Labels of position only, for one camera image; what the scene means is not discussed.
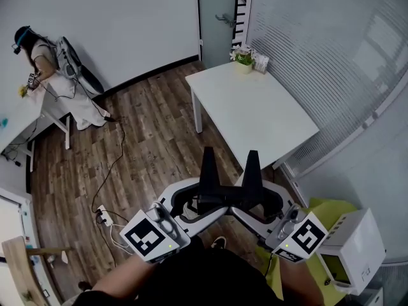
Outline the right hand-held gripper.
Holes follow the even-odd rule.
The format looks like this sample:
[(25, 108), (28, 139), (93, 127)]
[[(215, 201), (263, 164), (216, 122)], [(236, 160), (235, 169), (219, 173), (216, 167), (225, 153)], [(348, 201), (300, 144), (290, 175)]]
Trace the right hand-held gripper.
[(327, 229), (313, 212), (306, 214), (299, 205), (294, 204), (285, 187), (268, 180), (263, 180), (263, 187), (270, 192), (276, 207), (289, 208), (279, 223), (277, 217), (261, 220), (238, 207), (230, 207), (230, 214), (258, 238), (266, 238), (266, 246), (278, 257), (292, 263), (309, 259), (324, 242)]

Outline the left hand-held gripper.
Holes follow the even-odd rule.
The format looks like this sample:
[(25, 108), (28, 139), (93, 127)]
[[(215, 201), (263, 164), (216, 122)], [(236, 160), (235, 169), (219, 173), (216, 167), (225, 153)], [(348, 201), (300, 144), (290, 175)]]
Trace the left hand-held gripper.
[(130, 248), (146, 263), (160, 263), (187, 247), (191, 238), (206, 230), (227, 211), (228, 207), (216, 207), (207, 213), (187, 219), (183, 215), (171, 216), (174, 209), (197, 197), (200, 178), (187, 178), (170, 184), (161, 194), (161, 202), (155, 201), (144, 212), (139, 210), (120, 232)]

